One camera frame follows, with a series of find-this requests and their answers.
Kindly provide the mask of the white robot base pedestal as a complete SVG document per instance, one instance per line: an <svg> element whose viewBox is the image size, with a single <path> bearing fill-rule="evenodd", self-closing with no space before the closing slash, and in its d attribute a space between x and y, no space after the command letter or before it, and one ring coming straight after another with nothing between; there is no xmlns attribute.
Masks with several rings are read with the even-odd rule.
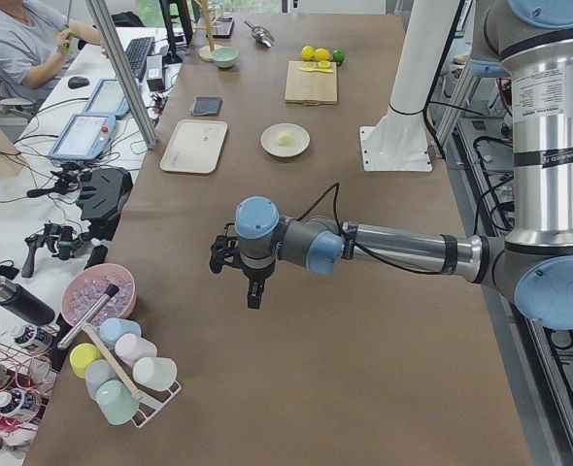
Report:
<svg viewBox="0 0 573 466"><path fill-rule="evenodd" d="M458 0L413 3L387 113L376 125L360 128L365 171L432 170L424 111L461 10Z"/></svg>

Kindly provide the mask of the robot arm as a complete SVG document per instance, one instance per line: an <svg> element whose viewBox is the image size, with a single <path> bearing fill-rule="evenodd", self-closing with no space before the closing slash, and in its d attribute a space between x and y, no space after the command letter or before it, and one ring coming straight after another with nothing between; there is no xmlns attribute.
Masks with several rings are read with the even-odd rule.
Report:
<svg viewBox="0 0 573 466"><path fill-rule="evenodd" d="M521 314L573 330L573 1L480 1L469 64L512 82L515 216L504 237L427 235L317 216L283 216L269 199L242 201L211 247L210 267L249 281L259 307L280 260L330 274L370 258L421 275L458 275L496 289Z"/></svg>

